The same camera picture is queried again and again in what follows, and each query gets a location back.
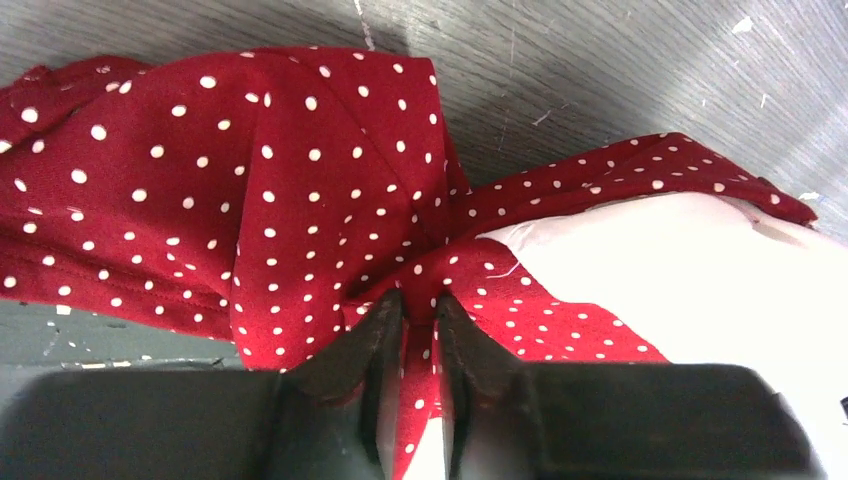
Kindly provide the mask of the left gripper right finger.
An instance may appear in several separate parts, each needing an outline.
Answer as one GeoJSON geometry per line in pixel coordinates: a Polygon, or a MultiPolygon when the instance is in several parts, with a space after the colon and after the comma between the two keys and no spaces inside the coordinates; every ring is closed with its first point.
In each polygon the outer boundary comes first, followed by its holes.
{"type": "Polygon", "coordinates": [[[448,479],[527,479],[522,362],[486,334],[459,300],[436,307],[448,479]]]}

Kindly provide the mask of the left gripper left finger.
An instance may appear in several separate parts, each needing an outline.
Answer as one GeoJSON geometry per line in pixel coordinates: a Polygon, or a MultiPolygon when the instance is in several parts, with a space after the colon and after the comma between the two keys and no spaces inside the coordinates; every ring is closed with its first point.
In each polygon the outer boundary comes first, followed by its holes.
{"type": "Polygon", "coordinates": [[[287,479],[390,479],[404,305],[386,291],[351,331],[284,376],[287,479]]]}

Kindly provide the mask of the red dotted garment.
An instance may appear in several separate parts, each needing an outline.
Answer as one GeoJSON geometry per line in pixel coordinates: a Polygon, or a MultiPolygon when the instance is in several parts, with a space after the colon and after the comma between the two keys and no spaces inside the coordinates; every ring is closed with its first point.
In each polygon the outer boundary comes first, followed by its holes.
{"type": "Polygon", "coordinates": [[[1,91],[1,295],[233,343],[286,371],[385,290],[408,308],[405,473],[440,413],[450,293],[525,360],[650,362],[608,310],[558,300],[485,233],[648,193],[726,193],[807,228],[802,202],[681,133],[472,189],[425,58],[262,48],[153,67],[103,56],[1,91]]]}

